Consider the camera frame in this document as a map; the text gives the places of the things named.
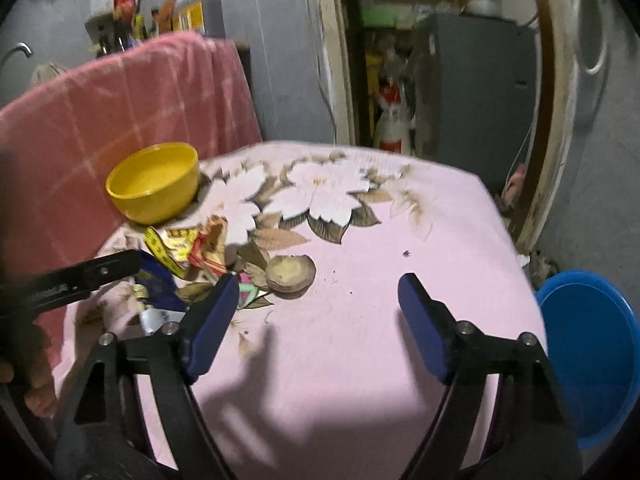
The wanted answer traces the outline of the person left hand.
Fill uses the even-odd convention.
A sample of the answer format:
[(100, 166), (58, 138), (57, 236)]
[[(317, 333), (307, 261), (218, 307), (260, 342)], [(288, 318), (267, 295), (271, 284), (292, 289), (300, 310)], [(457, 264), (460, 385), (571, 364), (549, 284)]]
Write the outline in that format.
[(33, 322), (1, 329), (1, 382), (18, 378), (25, 405), (40, 418), (50, 418), (58, 410), (48, 345), (47, 334)]

